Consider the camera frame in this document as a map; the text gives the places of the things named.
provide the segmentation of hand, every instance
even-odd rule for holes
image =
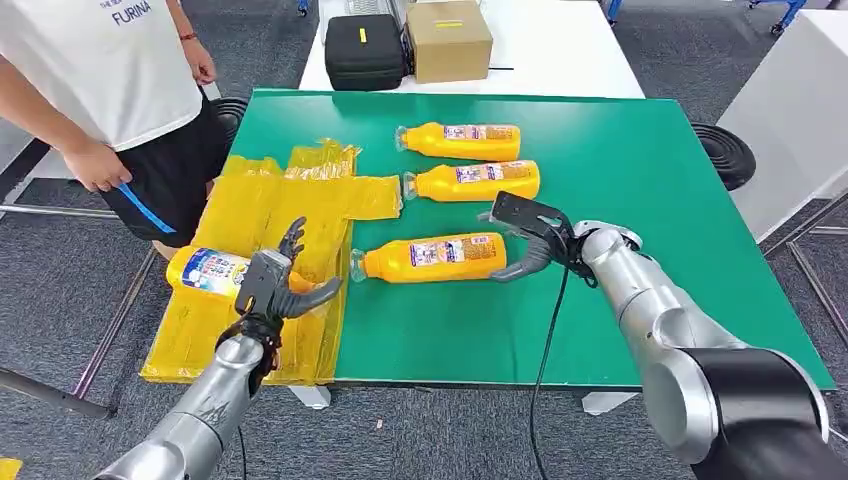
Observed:
[[[62,154],[68,168],[89,192],[108,192],[132,180],[132,174],[115,152],[95,140]]]
[[[200,44],[200,40],[192,38],[183,40],[183,52],[191,67],[191,74],[198,85],[209,85],[218,78],[215,72],[215,62],[209,52]]]

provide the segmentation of green table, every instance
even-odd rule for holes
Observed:
[[[521,158],[542,173],[538,200],[573,222],[598,219],[642,236],[701,308],[742,340],[798,361],[834,383],[763,260],[679,105],[669,100],[372,94],[256,90],[232,152],[283,162],[322,137],[360,145],[357,173],[396,175],[455,160],[398,153],[399,125],[514,123]],[[357,222],[353,245],[492,230],[486,203],[416,199],[401,218]],[[507,241],[511,260],[522,240]],[[562,269],[520,281],[351,284],[339,381],[530,384],[535,381]],[[600,290],[572,278],[544,383],[636,387],[639,376]]]

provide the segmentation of silver robotic arm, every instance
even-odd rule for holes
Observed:
[[[338,293],[333,277],[306,294],[288,288],[302,245],[299,218],[279,251],[253,255],[235,302],[242,317],[218,340],[215,358],[144,441],[108,466],[96,480],[201,480],[209,478],[241,423],[262,379],[275,368],[285,318],[296,318]]]
[[[827,446],[821,392],[803,368],[710,318],[639,251],[636,234],[603,222],[572,227],[562,212],[505,192],[489,216],[529,240],[527,255],[493,279],[556,261],[600,286],[639,368],[651,425],[699,479],[848,478]]]
[[[212,363],[150,435],[95,478],[209,478],[250,406],[250,375],[263,356],[262,343],[254,338],[239,335],[225,340]]]

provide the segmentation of cardboard box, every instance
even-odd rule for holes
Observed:
[[[476,2],[413,3],[406,21],[418,83],[488,76],[492,34]]]

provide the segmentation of cable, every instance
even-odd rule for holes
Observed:
[[[560,244],[562,244],[562,250],[564,252],[568,251],[565,246],[565,240],[562,239],[562,236],[551,227],[550,230],[554,232],[556,238],[559,239]],[[556,305],[554,305],[554,312],[551,315],[551,326],[548,328],[548,338],[545,340],[545,350],[542,353],[542,362],[539,365],[539,375],[536,377],[536,385],[533,387],[533,396],[530,397],[530,445],[533,447],[533,455],[536,457],[536,466],[539,468],[539,474],[542,476],[542,480],[548,480],[548,475],[545,473],[545,467],[542,465],[542,457],[539,455],[539,447],[536,446],[536,395],[539,393],[539,388],[542,386],[542,376],[545,374],[545,365],[548,363],[548,354],[551,351],[551,341],[554,338],[554,329],[556,328],[556,320],[557,316],[559,316],[559,307],[562,306],[562,298],[565,295],[565,285],[568,282],[568,268],[565,268],[562,273],[562,283],[559,285],[559,295],[557,296]]]
[[[239,443],[241,443],[241,479],[247,480],[247,455],[244,453],[244,435],[241,433],[241,425],[237,428],[239,432]]]

